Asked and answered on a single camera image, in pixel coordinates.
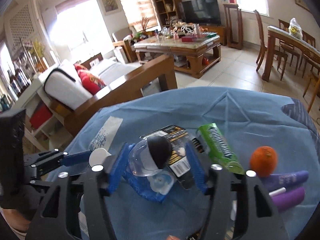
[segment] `purple tube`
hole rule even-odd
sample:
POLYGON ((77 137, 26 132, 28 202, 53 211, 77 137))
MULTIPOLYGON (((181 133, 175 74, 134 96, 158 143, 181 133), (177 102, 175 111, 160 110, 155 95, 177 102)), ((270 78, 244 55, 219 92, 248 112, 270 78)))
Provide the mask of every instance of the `purple tube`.
POLYGON ((263 185, 271 192, 276 189, 293 187, 306 182, 309 178, 308 171, 297 171, 292 173, 271 174, 267 178, 261 178, 263 185))
POLYGON ((286 211, 304 200, 304 187, 298 187, 292 191, 283 193, 272 198, 279 212, 286 211))

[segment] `red pillow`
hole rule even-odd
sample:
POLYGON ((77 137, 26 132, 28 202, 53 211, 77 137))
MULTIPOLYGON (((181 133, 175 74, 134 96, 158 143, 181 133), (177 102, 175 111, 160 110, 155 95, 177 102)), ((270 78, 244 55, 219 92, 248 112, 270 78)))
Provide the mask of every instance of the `red pillow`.
POLYGON ((78 70, 88 70, 85 66, 82 66, 81 64, 75 63, 73 65, 75 66, 76 71, 78 71, 78 70))
POLYGON ((82 86, 93 95, 106 86, 102 79, 92 75, 87 70, 79 70, 78 75, 81 79, 82 86))

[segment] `blue tablecloth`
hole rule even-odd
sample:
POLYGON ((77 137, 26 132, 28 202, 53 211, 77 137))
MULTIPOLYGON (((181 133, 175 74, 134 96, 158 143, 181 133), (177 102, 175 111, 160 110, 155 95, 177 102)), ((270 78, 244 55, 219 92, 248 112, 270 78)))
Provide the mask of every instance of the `blue tablecloth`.
MULTIPOLYGON (((279 155, 275 173, 308 170, 304 201, 281 215, 290 240, 300 233, 320 201, 318 133, 296 99, 223 87, 170 90, 101 109, 66 151, 87 150, 110 116, 124 119, 109 149, 111 154, 123 142, 138 142, 139 136, 167 125, 175 124, 195 134, 200 125, 215 122, 245 169, 252 152, 268 145, 279 155)), ((61 167, 49 175, 49 180, 60 171, 73 174, 86 166, 61 167)), ((106 198, 106 204, 118 240, 164 240, 168 235, 184 239, 201 228, 208 197, 196 188, 183 190, 176 183, 162 204, 154 203, 122 181, 106 198)))

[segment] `framed picture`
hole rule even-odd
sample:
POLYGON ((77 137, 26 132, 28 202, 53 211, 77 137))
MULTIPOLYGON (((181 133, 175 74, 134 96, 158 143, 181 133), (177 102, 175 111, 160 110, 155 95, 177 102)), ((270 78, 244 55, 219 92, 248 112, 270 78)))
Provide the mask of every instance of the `framed picture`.
POLYGON ((296 2, 296 5, 299 5, 300 7, 302 7, 303 9, 307 10, 308 12, 310 12, 308 6, 306 5, 306 3, 304 2, 304 0, 294 0, 296 2))
POLYGON ((105 16, 120 12, 122 9, 120 0, 100 0, 100 3, 105 16))

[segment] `lattice panel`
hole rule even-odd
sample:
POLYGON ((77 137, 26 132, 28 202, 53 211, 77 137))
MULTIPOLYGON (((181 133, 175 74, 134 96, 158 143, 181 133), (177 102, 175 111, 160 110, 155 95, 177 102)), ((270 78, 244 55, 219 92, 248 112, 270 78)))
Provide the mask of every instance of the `lattice panel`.
POLYGON ((28 5, 23 7, 10 19, 10 29, 14 48, 20 45, 20 38, 26 39, 35 31, 31 22, 28 5))

